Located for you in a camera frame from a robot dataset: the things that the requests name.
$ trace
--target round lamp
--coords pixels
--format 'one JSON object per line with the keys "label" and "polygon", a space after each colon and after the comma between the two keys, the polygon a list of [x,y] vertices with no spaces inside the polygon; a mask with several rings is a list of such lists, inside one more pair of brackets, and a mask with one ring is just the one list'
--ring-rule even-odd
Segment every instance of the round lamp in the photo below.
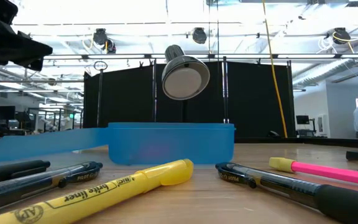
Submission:
{"label": "round lamp", "polygon": [[162,72],[162,89],[173,100],[187,100],[201,93],[209,82],[209,69],[200,60],[185,55],[177,45],[165,51],[167,66]]}

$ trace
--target ceiling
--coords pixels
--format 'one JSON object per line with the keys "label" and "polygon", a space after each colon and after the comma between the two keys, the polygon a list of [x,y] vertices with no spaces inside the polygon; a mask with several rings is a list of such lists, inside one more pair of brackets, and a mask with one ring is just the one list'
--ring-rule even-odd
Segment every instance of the ceiling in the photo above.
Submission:
{"label": "ceiling", "polygon": [[[105,28],[117,47],[117,54],[163,54],[172,44],[186,54],[268,54],[265,16],[261,3],[239,3],[223,0],[219,4],[206,0],[15,0],[19,13],[12,28],[22,31],[39,42],[53,47],[54,55],[104,54],[91,45],[92,34]],[[345,27],[353,39],[358,39],[358,7],[349,7],[346,0],[327,0],[335,4],[307,4],[310,0],[273,0],[267,2],[266,13],[273,54],[333,54],[349,53],[347,44],[333,44],[322,50],[319,41],[336,27]],[[191,33],[202,27],[208,38],[205,44],[193,41]],[[358,40],[351,45],[357,52]],[[18,79],[81,80],[84,71],[95,75],[95,60],[45,60],[41,72],[25,71],[8,64],[5,70],[18,74]],[[109,60],[108,70],[121,70],[147,65],[149,60]],[[254,63],[255,60],[242,60]],[[276,64],[286,64],[275,60]],[[299,75],[329,60],[294,60],[293,74]],[[39,89],[83,90],[82,83],[58,83],[57,86],[37,84]],[[70,98],[81,102],[82,97]]]}

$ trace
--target black pen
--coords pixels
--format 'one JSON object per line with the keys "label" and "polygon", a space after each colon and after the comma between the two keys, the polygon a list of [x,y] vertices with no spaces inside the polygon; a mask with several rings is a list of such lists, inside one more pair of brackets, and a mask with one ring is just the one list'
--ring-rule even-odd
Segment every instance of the black pen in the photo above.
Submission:
{"label": "black pen", "polygon": [[49,161],[41,160],[3,165],[0,166],[0,182],[45,172],[49,166]]}
{"label": "black pen", "polygon": [[315,184],[235,163],[216,164],[219,176],[227,181],[267,189],[342,223],[358,223],[358,191],[328,184]]}
{"label": "black pen", "polygon": [[0,182],[0,207],[55,187],[64,187],[68,183],[92,180],[98,176],[102,167],[103,165],[100,162],[84,162]]}

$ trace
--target wooden table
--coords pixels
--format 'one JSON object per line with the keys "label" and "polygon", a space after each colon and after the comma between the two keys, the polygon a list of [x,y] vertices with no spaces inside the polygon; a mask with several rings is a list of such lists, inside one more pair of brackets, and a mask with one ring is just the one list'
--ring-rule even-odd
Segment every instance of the wooden table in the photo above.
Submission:
{"label": "wooden table", "polygon": [[[236,144],[233,162],[256,169],[269,170],[269,157],[286,157],[300,162],[358,170],[357,162],[348,162],[345,147],[307,144]],[[97,179],[53,189],[0,209],[0,213],[25,207],[43,200],[102,184],[133,174],[146,166],[117,166],[108,157],[106,148],[43,156],[51,168],[80,162],[102,162],[104,167]],[[296,178],[358,190],[358,184],[336,181],[307,174],[286,174]],[[271,194],[263,189],[250,189],[221,180],[214,165],[195,166],[190,181],[159,187],[96,213],[79,223],[337,223],[319,211]]]}

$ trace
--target pink highlighter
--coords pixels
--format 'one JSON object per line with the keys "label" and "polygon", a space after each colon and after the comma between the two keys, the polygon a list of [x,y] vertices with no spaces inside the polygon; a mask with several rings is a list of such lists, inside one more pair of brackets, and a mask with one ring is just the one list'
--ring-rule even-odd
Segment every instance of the pink highlighter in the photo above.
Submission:
{"label": "pink highlighter", "polygon": [[271,157],[269,166],[284,172],[304,172],[307,174],[329,177],[337,180],[358,183],[358,171],[338,169],[333,167],[318,166],[313,164],[305,164],[292,159]]}

